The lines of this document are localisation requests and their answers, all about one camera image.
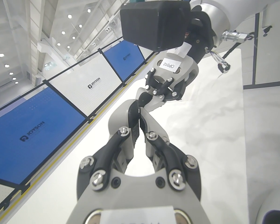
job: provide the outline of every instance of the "metal connector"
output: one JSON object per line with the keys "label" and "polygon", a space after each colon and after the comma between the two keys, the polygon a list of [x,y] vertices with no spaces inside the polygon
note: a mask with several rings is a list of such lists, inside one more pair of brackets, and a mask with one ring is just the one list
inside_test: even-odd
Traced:
{"label": "metal connector", "polygon": [[222,41],[233,41],[237,43],[244,43],[246,38],[249,36],[247,33],[224,31],[221,37]]}

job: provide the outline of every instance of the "joyson logo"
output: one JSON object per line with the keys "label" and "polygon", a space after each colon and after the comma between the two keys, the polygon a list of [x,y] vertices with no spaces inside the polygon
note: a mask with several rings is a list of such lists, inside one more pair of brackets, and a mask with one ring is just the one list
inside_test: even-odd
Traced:
{"label": "joyson logo", "polygon": [[97,78],[95,81],[93,81],[91,84],[88,85],[88,88],[89,88],[89,89],[92,89],[92,88],[95,87],[96,84],[97,84],[98,82],[100,82],[100,81],[101,81],[101,78]]}
{"label": "joyson logo", "polygon": [[131,55],[131,54],[128,53],[128,54],[123,58],[123,60],[125,61],[130,55]]}
{"label": "joyson logo", "polygon": [[26,135],[20,137],[20,140],[25,142],[26,140],[30,139],[31,137],[33,137],[34,135],[36,135],[39,132],[39,130],[44,126],[44,124],[45,124],[45,122],[42,121],[37,126],[32,128],[29,132],[27,132]]}

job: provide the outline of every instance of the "black box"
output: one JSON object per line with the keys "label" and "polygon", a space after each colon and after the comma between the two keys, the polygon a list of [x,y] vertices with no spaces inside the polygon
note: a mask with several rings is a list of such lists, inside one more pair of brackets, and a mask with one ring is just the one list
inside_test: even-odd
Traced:
{"label": "black box", "polygon": [[155,52],[179,47],[185,39],[190,11],[189,1],[122,4],[123,39]]}

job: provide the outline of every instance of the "black cable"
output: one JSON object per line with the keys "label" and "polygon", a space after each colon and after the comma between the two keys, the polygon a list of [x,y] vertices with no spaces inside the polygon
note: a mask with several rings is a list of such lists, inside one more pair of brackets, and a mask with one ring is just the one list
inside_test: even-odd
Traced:
{"label": "black cable", "polygon": [[236,43],[234,46],[232,46],[226,53],[225,55],[222,57],[223,59],[225,59],[237,46],[239,46],[242,43]]}
{"label": "black cable", "polygon": [[[246,37],[246,40],[251,40],[254,38],[254,32],[250,32],[248,34],[248,36]],[[222,57],[223,59],[225,59],[236,47],[238,47],[240,44],[242,43],[235,43],[234,46],[232,46],[226,53],[225,55]]]}

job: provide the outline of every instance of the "white paper label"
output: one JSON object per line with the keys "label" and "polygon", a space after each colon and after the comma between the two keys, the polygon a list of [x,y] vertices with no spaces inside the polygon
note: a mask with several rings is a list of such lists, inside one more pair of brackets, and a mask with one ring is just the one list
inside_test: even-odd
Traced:
{"label": "white paper label", "polygon": [[185,58],[185,56],[188,54],[189,50],[192,48],[191,44],[188,44],[184,42],[182,46],[175,48],[175,49],[170,49],[167,51],[167,53],[172,53],[180,56],[181,58]]}
{"label": "white paper label", "polygon": [[182,62],[175,61],[175,60],[168,59],[168,58],[164,58],[161,65],[160,65],[160,68],[163,68],[165,70],[168,70],[168,71],[171,71],[171,72],[175,73],[181,63]]}
{"label": "white paper label", "polygon": [[176,223],[172,206],[104,210],[100,224],[172,224]]}

